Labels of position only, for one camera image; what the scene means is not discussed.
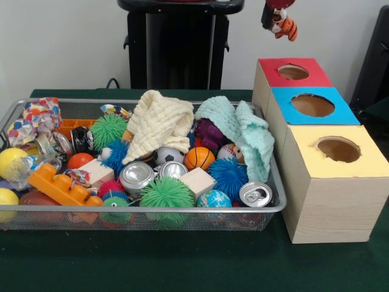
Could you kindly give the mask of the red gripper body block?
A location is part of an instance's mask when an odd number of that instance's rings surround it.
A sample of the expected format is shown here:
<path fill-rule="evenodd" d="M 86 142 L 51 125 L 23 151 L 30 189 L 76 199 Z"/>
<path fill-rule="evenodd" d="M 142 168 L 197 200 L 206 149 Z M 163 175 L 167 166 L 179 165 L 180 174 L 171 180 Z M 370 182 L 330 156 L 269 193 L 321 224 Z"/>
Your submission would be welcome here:
<path fill-rule="evenodd" d="M 286 9 L 290 7 L 295 0 L 266 0 L 266 5 L 271 9 Z"/>

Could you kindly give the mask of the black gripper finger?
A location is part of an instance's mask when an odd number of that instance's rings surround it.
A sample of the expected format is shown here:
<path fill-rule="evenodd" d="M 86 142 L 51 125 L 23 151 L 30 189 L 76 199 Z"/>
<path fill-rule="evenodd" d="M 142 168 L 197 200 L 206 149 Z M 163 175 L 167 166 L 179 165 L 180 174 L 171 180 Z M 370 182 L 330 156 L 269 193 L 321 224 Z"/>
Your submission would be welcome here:
<path fill-rule="evenodd" d="M 275 8 L 269 5 L 265 5 L 263 8 L 261 23 L 264 29 L 270 30 L 272 28 L 272 22 L 274 17 Z"/>

